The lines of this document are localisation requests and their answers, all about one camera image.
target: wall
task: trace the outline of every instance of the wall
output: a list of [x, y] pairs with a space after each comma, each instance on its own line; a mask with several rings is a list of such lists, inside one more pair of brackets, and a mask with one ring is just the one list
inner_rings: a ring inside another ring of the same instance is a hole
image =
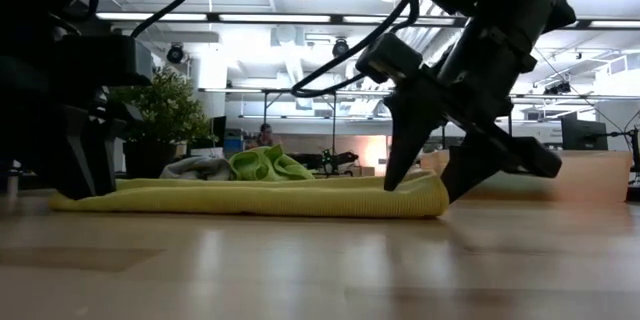
[[[227, 118], [227, 128], [243, 129], [247, 132], [258, 132], [262, 119], [238, 119]], [[287, 119], [267, 119], [276, 134], [331, 134], [331, 120], [287, 120]], [[506, 123], [501, 123], [500, 127], [508, 131]], [[392, 134], [391, 121], [336, 121], [336, 134], [338, 135], [388, 135]], [[433, 135], [440, 135], [441, 130], [436, 129]], [[446, 127], [447, 136], [464, 136], [464, 132], [453, 124]], [[562, 133], [559, 123], [527, 123], [513, 124], [514, 136], [533, 136], [538, 141], [562, 142]]]
[[[275, 95], [269, 97], [269, 101], [275, 99]], [[316, 102], [313, 105], [314, 109], [330, 109], [329, 104]], [[264, 102], [263, 101], [227, 101], [225, 104], [225, 112], [229, 116], [238, 115], [263, 115], [264, 114]], [[287, 116], [313, 116], [314, 110], [298, 110], [296, 109], [296, 103], [294, 101], [276, 101], [269, 109], [267, 109], [267, 115], [287, 115]], [[347, 115], [346, 112], [342, 113], [338, 111], [338, 115]]]
[[[208, 62], [201, 59], [191, 60], [190, 75], [193, 82], [193, 96], [202, 104], [202, 109], [207, 118], [224, 116], [225, 108], [226, 108], [224, 93], [198, 91], [198, 88], [201, 88], [201, 87], [214, 87], [214, 85], [220, 85], [219, 81], [218, 83], [216, 83], [217, 81], [216, 79], [207, 81], [206, 76], [204, 76], [205, 78], [203, 79], [203, 70], [205, 72], [213, 71], [211, 69], [209, 69], [210, 71], [207, 70], [206, 66], [204, 67], [202, 66], [203, 64], [208, 64]], [[226, 73], [227, 73], [226, 67], [223, 67], [222, 69], [217, 69], [216, 71], [224, 73], [225, 80], [222, 81], [221, 86], [226, 86]], [[212, 74], [204, 74], [204, 75], [209, 75], [209, 78], [215, 78], [215, 76], [212, 76]]]
[[[607, 132], [620, 131], [618, 128], [624, 130], [627, 123], [629, 123], [627, 130], [633, 129], [634, 126], [640, 127], [640, 118], [637, 116], [640, 111], [640, 101], [602, 101], [596, 104], [596, 108], [611, 120], [608, 121], [601, 114], [596, 114], [598, 121], [607, 124]], [[609, 137], [608, 143], [609, 150], [629, 151], [627, 142], [622, 136]]]
[[599, 72], [596, 75], [594, 91], [603, 95], [640, 95], [640, 69], [623, 71], [614, 75]]
[[[332, 145], [332, 136], [330, 134], [278, 133], [275, 126], [274, 129], [276, 129], [277, 136], [287, 153], [320, 153], [324, 149], [331, 148]], [[562, 133], [558, 126], [520, 126], [515, 129], [521, 130], [520, 132], [514, 132], [516, 136], [534, 136], [541, 142], [562, 142]], [[433, 135], [440, 135], [440, 131], [434, 131]], [[336, 152], [352, 151], [360, 156], [362, 166], [375, 167], [376, 175], [384, 175], [386, 165], [380, 164], [379, 160], [387, 158], [387, 148], [392, 141], [392, 137], [386, 135], [390, 134], [336, 135]], [[463, 136], [464, 133], [458, 128], [449, 126], [447, 135]]]

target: ceiling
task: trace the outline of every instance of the ceiling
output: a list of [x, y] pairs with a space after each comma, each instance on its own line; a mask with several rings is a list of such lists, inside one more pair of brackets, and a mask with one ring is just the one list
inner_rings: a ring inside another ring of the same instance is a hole
[[[157, 11], [172, 0], [101, 0], [99, 11], [152, 12]], [[640, 19], [640, 0], [569, 0], [578, 17], [609, 17]], [[442, 12], [429, 0], [422, 2], [422, 14], [441, 15]], [[394, 7], [389, 0], [187, 0], [177, 12], [255, 12], [255, 13], [322, 13], [322, 14], [388, 14]], [[118, 27], [131, 29], [135, 24], [118, 23]], [[287, 56], [291, 52], [272, 47], [273, 25], [231, 25], [231, 24], [187, 24], [161, 23], [150, 30], [143, 41], [158, 54], [168, 49], [171, 42], [183, 41], [187, 33], [207, 33], [219, 35], [229, 65], [229, 79], [244, 81], [259, 78], [265, 81], [276, 79], [279, 72], [286, 72]], [[329, 34], [345, 37], [349, 44], [355, 44], [372, 28], [367, 26], [305, 25], [299, 31], [313, 34]], [[403, 39], [423, 53], [433, 51], [438, 44], [446, 42], [456, 30], [452, 29], [410, 29]], [[194, 57], [209, 46], [206, 42], [186, 43], [185, 48]], [[296, 52], [296, 57], [304, 72], [315, 70], [330, 60], [331, 44], [309, 47]], [[555, 31], [540, 38], [537, 51], [532, 54], [538, 59], [535, 70], [522, 75], [519, 88], [530, 88], [533, 83], [552, 77], [556, 71], [571, 71], [576, 83], [593, 82], [597, 67], [606, 64], [603, 60], [618, 58], [621, 54], [640, 51], [640, 31]], [[334, 70], [345, 76], [347, 66]]]

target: wooden table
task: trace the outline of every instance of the wooden table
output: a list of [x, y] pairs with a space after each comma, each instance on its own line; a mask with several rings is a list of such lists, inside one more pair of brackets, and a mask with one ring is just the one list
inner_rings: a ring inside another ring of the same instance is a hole
[[638, 208], [616, 199], [371, 221], [50, 213], [45, 197], [3, 202], [3, 319], [640, 317]]
[[[464, 195], [469, 200], [532, 200], [592, 206], [626, 199], [631, 153], [626, 151], [560, 151], [562, 168], [555, 179], [498, 173]], [[449, 152], [427, 154], [421, 167], [438, 174], [449, 162]]]

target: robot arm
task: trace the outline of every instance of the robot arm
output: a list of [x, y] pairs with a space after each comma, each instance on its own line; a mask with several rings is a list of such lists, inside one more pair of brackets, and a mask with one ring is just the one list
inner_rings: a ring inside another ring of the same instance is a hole
[[495, 125], [513, 108], [518, 76], [535, 67], [530, 55], [545, 32], [576, 21], [566, 0], [433, 0], [470, 17], [460, 40], [433, 68], [392, 33], [371, 44], [357, 63], [374, 81], [391, 78], [384, 100], [393, 117], [385, 189], [392, 191], [431, 132], [451, 121], [466, 137], [451, 149], [442, 179], [453, 202], [499, 170], [555, 177], [561, 160], [534, 138], [514, 138]]
[[131, 37], [62, 36], [73, 1], [3, 2], [15, 16], [0, 30], [0, 121], [8, 130], [0, 157], [81, 199], [115, 190], [114, 138], [127, 120], [140, 118], [101, 100], [103, 87], [149, 85], [152, 58]]

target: black cable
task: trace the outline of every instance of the black cable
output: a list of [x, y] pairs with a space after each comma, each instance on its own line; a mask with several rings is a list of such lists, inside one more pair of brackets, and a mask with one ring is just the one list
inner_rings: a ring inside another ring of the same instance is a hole
[[624, 126], [624, 132], [627, 132], [627, 128], [629, 127], [629, 125], [631, 125], [631, 123], [633, 122], [633, 120], [640, 114], [640, 110], [636, 111], [635, 114], [633, 114], [633, 116], [631, 117], [631, 119], [629, 119], [629, 122], [627, 122], [627, 125]]
[[80, 30], [78, 30], [77, 27], [69, 24], [68, 22], [60, 19], [59, 17], [57, 17], [54, 14], [49, 14], [49, 18], [51, 19], [51, 22], [53, 23], [54, 26], [57, 26], [59, 28], [64, 29], [66, 32], [73, 34], [73, 35], [82, 35], [82, 33], [80, 32]]
[[407, 28], [418, 21], [418, 17], [420, 17], [420, 0], [409, 0], [409, 9], [407, 20], [396, 24], [389, 32], [396, 33], [398, 30]]
[[295, 95], [298, 98], [314, 98], [314, 97], [319, 97], [319, 96], [324, 96], [324, 95], [329, 95], [332, 94], [334, 91], [336, 90], [340, 90], [342, 88], [345, 88], [355, 82], [357, 82], [358, 80], [362, 80], [364, 79], [366, 75], [363, 73], [360, 73], [354, 77], [352, 77], [351, 79], [347, 79], [341, 83], [329, 86], [328, 88], [324, 88], [322, 90], [308, 90], [308, 89], [302, 89], [300, 90], [302, 93], [300, 96]]
[[[542, 54], [542, 52], [540, 52], [540, 50], [538, 50], [538, 48], [534, 48], [536, 50], [536, 52], [538, 53], [538, 55], [540, 55], [540, 57], [544, 60], [544, 62], [547, 63], [547, 65], [549, 65], [549, 67], [551, 68], [551, 70], [553, 70], [553, 72], [556, 73], [556, 75], [558, 75], [561, 79], [564, 79], [562, 77], [562, 75], [560, 75], [560, 72], [558, 70], [556, 70], [556, 68], [551, 65], [551, 63], [549, 62], [549, 60], [547, 60], [547, 58]], [[573, 90], [576, 94], [582, 96], [577, 90], [576, 88], [574, 88], [571, 84], [569, 84], [569, 87], [571, 87], [571, 90]], [[607, 120], [608, 122], [611, 123], [611, 125], [613, 125], [616, 129], [618, 129], [618, 131], [620, 131], [621, 133], [623, 133], [624, 131], [622, 131], [622, 129], [616, 125], [616, 123], [614, 123], [613, 121], [611, 121], [611, 119], [609, 119], [605, 114], [602, 113], [602, 111], [598, 110], [598, 108], [595, 107], [595, 105], [593, 105], [589, 100], [587, 100], [586, 97], [583, 97], [582, 100], [584, 100], [589, 106], [591, 106], [593, 108], [593, 110], [595, 110], [598, 114], [600, 114], [600, 116], [602, 116], [603, 118], [605, 118], [605, 120]], [[627, 143], [627, 148], [629, 148], [629, 151], [631, 151], [631, 145], [629, 144], [629, 140], [627, 140], [627, 137], [624, 136], [624, 140]]]
[[353, 84], [354, 82], [362, 79], [364, 75], [359, 74], [349, 80], [345, 80], [339, 84], [333, 85], [323, 90], [303, 89], [303, 87], [309, 85], [309, 83], [311, 83], [321, 75], [325, 74], [329, 70], [333, 69], [337, 65], [343, 63], [345, 60], [349, 59], [353, 55], [359, 53], [364, 48], [369, 46], [369, 44], [371, 44], [375, 39], [377, 39], [380, 35], [382, 35], [389, 28], [389, 26], [391, 26], [393, 22], [396, 21], [396, 19], [400, 16], [402, 11], [404, 11], [404, 9], [407, 7], [408, 4], [409, 4], [409, 0], [400, 0], [400, 3], [398, 4], [398, 6], [396, 6], [395, 9], [393, 9], [391, 14], [389, 14], [389, 16], [380, 25], [378, 25], [378, 27], [375, 28], [375, 30], [373, 30], [369, 35], [367, 35], [364, 39], [362, 39], [362, 41], [357, 43], [354, 47], [349, 49], [344, 54], [322, 65], [321, 67], [316, 69], [316, 71], [312, 72], [307, 77], [305, 77], [304, 79], [298, 81], [295, 85], [293, 85], [293, 87], [291, 88], [291, 95], [299, 98], [312, 98], [312, 97], [327, 95], [337, 89], [343, 88], [347, 85]]
[[140, 23], [131, 33], [131, 37], [138, 37], [143, 31], [147, 30], [147, 28], [156, 21], [160, 20], [163, 16], [175, 10], [178, 6], [182, 5], [186, 0], [173, 0], [169, 5], [165, 6], [160, 11], [153, 14], [151, 17], [147, 18], [145, 21]]
[[97, 12], [100, 0], [89, 0], [88, 9], [84, 14], [69, 14], [62, 12], [59, 14], [61, 19], [72, 22], [84, 22], [90, 20]]

